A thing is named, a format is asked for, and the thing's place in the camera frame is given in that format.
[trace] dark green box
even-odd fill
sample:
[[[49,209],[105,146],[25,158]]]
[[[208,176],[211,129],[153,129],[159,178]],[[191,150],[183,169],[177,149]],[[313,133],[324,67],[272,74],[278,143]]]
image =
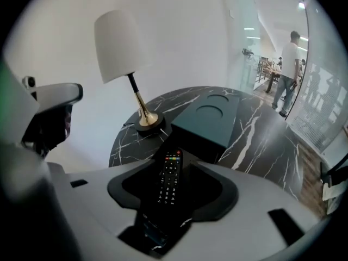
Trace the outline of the dark green box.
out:
[[[229,146],[238,103],[236,95],[201,95],[171,122],[178,146],[216,163]]]

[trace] man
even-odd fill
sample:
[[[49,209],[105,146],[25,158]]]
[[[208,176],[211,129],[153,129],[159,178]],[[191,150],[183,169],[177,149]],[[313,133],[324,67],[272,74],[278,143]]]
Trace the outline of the man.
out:
[[[298,49],[300,35],[296,31],[290,34],[291,41],[286,44],[282,52],[282,73],[279,78],[278,88],[272,103],[273,109],[277,109],[278,101],[284,90],[287,91],[283,109],[279,112],[282,117],[287,116],[287,110],[293,98],[293,91],[290,87],[297,81],[300,71],[300,53]]]

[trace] black lamp stem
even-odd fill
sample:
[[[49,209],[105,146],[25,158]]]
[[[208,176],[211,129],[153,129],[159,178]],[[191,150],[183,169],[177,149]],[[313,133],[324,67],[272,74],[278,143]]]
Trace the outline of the black lamp stem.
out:
[[[139,92],[138,86],[136,85],[136,82],[135,82],[135,79],[134,79],[134,76],[133,76],[133,73],[130,73],[127,76],[128,76],[128,79],[129,79],[129,81],[131,83],[131,86],[133,88],[134,93]]]

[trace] gold lamp base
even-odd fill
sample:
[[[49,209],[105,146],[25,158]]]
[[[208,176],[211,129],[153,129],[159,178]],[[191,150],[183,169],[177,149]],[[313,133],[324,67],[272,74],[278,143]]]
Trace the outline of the gold lamp base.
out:
[[[147,109],[144,101],[142,100],[139,92],[135,93],[135,97],[139,103],[140,112],[141,112],[139,124],[143,127],[148,127],[148,126],[155,124],[158,120],[158,115],[156,113],[152,113],[152,112],[148,111],[148,109]]]
[[[156,112],[156,111],[150,112],[147,109],[144,101],[141,98],[141,95],[139,93],[138,87],[134,80],[133,74],[130,73],[127,76],[132,85],[136,100],[139,103],[140,114],[141,114],[141,116],[134,122],[134,127],[141,135],[152,134],[154,131],[158,130],[163,125],[164,116],[160,112]]]

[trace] white t-shirt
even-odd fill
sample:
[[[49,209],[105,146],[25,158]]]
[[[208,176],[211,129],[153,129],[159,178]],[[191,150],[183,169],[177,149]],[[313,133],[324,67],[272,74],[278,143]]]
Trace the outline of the white t-shirt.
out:
[[[281,67],[280,67],[278,64],[275,65],[274,69],[275,69],[277,72],[281,72]]]
[[[300,60],[300,52],[293,42],[286,44],[282,52],[282,75],[290,78],[295,77],[295,59]]]

